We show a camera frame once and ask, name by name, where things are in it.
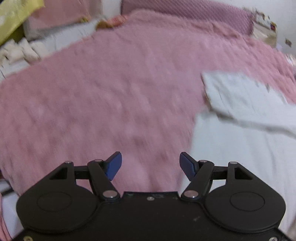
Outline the white Nevada sweatshirt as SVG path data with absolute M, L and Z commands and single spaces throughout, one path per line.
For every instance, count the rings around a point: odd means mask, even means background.
M 204 72 L 202 81 L 209 107 L 196 115 L 190 156 L 239 162 L 272 187 L 286 204 L 280 229 L 295 239 L 295 105 L 242 73 Z

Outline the pink fluffy blanket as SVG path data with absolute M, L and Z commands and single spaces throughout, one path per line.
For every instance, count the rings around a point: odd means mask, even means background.
M 176 191 L 208 71 L 240 72 L 295 101 L 285 57 L 229 25 L 134 11 L 1 82 L 1 172 L 23 194 L 65 161 L 121 152 L 119 191 Z

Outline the brown plush toy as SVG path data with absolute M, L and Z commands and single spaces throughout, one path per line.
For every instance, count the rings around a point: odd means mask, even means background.
M 112 29 L 114 28 L 114 24 L 112 22 L 107 21 L 107 20 L 100 20 L 95 27 L 97 30 L 98 29 Z

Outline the white bedside cabinet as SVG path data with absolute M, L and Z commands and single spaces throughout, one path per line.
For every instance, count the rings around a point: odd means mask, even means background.
M 271 21 L 268 15 L 255 10 L 251 37 L 275 48 L 278 40 L 277 25 Z

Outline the purple quilted headboard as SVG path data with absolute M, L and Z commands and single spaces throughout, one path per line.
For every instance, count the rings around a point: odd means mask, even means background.
M 243 35 L 250 35 L 253 28 L 252 12 L 218 1 L 138 0 L 121 2 L 123 15 L 136 9 L 148 9 L 201 21 L 222 22 Z

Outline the pink curtain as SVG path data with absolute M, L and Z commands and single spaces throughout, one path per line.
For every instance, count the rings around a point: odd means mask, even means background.
M 44 1 L 44 6 L 36 10 L 27 23 L 33 29 L 60 27 L 81 20 L 91 20 L 101 14 L 101 1 Z

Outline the yellow green curtain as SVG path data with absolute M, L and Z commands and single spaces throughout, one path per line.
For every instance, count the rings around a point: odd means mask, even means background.
M 1 2 L 1 45 L 36 10 L 44 7 L 43 0 L 4 0 Z

